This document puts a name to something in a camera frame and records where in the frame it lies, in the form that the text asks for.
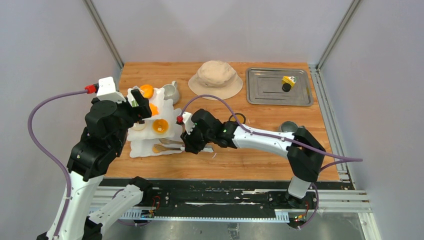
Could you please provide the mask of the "orange macaron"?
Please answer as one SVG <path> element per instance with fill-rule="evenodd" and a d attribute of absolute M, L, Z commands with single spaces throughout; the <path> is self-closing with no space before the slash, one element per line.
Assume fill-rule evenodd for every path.
<path fill-rule="evenodd" d="M 150 84 L 141 85 L 139 87 L 139 91 L 141 92 L 141 95 L 146 99 L 152 98 L 155 94 L 154 87 Z"/>

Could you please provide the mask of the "orange star cookie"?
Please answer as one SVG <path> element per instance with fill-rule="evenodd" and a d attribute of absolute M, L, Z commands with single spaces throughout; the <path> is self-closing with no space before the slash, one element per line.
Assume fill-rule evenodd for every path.
<path fill-rule="evenodd" d="M 149 103 L 149 108 L 150 108 L 152 117 L 159 114 L 158 107 L 156 105 L 154 105 L 153 103 Z"/>

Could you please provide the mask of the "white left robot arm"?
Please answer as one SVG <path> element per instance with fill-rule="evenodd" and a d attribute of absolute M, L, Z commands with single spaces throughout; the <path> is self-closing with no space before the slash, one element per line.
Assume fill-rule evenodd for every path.
<path fill-rule="evenodd" d="M 38 236 L 40 240 L 100 240 L 131 207 L 152 203 L 152 184 L 137 176 L 106 205 L 89 213 L 110 164 L 122 153 L 128 130 L 152 116 L 149 100 L 136 89 L 131 94 L 137 106 L 124 96 L 92 100 L 80 141 L 72 148 L 67 164 L 60 166 L 66 185 L 58 213 L 50 229 Z"/>

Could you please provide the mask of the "white chocolate donut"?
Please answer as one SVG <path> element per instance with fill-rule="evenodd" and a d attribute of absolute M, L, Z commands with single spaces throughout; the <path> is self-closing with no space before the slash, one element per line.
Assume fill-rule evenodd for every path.
<path fill-rule="evenodd" d="M 143 121 L 142 123 L 139 123 L 139 122 L 135 122 L 134 124 L 133 124 L 133 127 L 131 128 L 132 130 L 134 130 L 134 131 L 142 131 L 142 130 L 144 130 L 146 128 L 146 122 L 145 121 Z"/>

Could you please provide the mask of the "small orange round biscuit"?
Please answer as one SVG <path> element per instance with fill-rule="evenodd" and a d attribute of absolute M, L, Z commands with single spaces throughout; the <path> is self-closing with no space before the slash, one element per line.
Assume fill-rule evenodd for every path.
<path fill-rule="evenodd" d="M 160 152 L 161 152 L 161 150 L 160 150 L 160 149 L 158 149 L 158 148 L 156 148 L 155 146 L 153 146 L 153 147 L 152 147 L 152 151 L 153 151 L 154 153 L 160 153 Z"/>

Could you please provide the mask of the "orange frosted donut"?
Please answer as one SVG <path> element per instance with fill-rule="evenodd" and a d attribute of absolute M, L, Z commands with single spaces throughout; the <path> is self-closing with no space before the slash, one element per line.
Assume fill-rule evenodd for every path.
<path fill-rule="evenodd" d="M 151 127 L 156 134 L 163 135 L 168 132 L 170 125 L 167 120 L 162 118 L 154 120 Z"/>

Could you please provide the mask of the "black round cookie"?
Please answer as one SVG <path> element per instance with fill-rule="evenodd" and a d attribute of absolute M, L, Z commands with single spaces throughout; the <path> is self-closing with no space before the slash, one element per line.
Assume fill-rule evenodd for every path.
<path fill-rule="evenodd" d="M 289 92 L 292 89 L 292 86 L 289 83 L 284 83 L 281 87 L 283 92 Z"/>

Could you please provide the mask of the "green macaron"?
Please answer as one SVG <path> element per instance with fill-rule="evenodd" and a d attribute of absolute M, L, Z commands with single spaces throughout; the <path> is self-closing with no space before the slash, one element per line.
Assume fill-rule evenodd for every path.
<path fill-rule="evenodd" d="M 138 102 L 137 102 L 135 99 L 132 99 L 132 100 L 131 100 L 131 106 L 132 106 L 132 107 L 138 107 L 138 106 L 139 106 L 139 104 L 138 104 Z"/>

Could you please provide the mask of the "white tiered dessert stand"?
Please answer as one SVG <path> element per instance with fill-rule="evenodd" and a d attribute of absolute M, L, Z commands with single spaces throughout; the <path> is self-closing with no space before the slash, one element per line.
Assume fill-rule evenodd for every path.
<path fill-rule="evenodd" d="M 131 95 L 131 90 L 140 88 L 135 86 L 127 90 L 128 100 L 133 100 Z M 127 140 L 130 145 L 129 156 L 131 158 L 144 158 L 150 156 L 160 156 L 160 155 L 170 155 L 181 153 L 181 150 L 172 150 L 165 151 L 160 153 L 154 153 L 152 147 L 154 144 L 159 144 L 160 138 L 170 139 L 179 141 L 180 134 L 182 133 L 182 128 L 176 124 L 176 117 L 182 113 L 180 108 L 174 108 L 174 105 L 171 100 L 164 100 L 164 89 L 163 88 L 154 88 L 155 93 L 153 97 L 148 98 L 149 103 L 152 103 L 157 106 L 159 114 L 152 116 L 150 118 L 144 119 L 143 122 L 146 123 L 146 128 L 141 131 L 135 131 L 130 128 L 128 130 Z M 156 134 L 152 129 L 152 123 L 157 119 L 165 119 L 169 123 L 168 132 L 165 134 Z"/>

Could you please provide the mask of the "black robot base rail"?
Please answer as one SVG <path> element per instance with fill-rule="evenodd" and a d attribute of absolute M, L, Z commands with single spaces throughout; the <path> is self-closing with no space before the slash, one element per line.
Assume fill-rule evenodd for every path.
<path fill-rule="evenodd" d="M 120 223 L 284 223 L 301 229 L 330 214 L 357 215 L 363 226 L 374 222 L 367 194 L 351 182 L 319 181 L 300 200 L 287 194 L 287 181 L 156 179 L 152 184 L 151 196 L 125 210 Z"/>

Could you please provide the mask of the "metal food tongs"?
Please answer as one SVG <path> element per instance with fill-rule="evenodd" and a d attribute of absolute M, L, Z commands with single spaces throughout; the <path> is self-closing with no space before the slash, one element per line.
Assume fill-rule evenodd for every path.
<path fill-rule="evenodd" d="M 157 149 L 162 152 L 166 151 L 185 151 L 185 144 L 182 141 L 171 140 L 167 138 L 159 138 L 159 143 L 155 143 Z"/>

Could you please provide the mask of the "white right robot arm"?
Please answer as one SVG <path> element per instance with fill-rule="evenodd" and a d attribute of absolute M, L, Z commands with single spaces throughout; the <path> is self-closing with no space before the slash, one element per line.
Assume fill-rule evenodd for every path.
<path fill-rule="evenodd" d="M 286 203 L 294 209 L 306 202 L 310 185 L 318 180 L 326 150 L 305 128 L 294 132 L 275 132 L 249 127 L 237 121 L 221 122 L 209 111 L 184 112 L 176 122 L 184 127 L 181 139 L 184 150 L 198 154 L 207 144 L 221 148 L 255 149 L 288 160 L 293 177 L 290 180 Z"/>

